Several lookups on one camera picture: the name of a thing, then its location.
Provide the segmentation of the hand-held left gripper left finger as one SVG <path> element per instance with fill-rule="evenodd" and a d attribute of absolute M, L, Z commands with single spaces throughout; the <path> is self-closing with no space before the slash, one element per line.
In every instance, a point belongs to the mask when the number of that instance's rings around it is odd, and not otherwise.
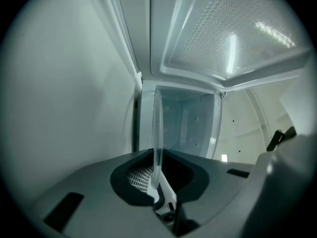
<path fill-rule="evenodd" d="M 147 153 L 125 154 L 73 172 L 39 197 L 37 216 L 45 219 L 68 193 L 77 192 L 84 198 L 58 238 L 171 238 L 151 206 L 129 205 L 110 183 L 115 168 Z"/>

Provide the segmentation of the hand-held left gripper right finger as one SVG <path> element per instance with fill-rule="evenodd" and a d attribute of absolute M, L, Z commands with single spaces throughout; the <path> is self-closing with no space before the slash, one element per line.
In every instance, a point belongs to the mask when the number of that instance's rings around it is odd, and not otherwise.
<path fill-rule="evenodd" d="M 172 233 L 180 237 L 211 220 L 238 194 L 253 167 L 164 150 L 162 172 L 176 194 Z"/>

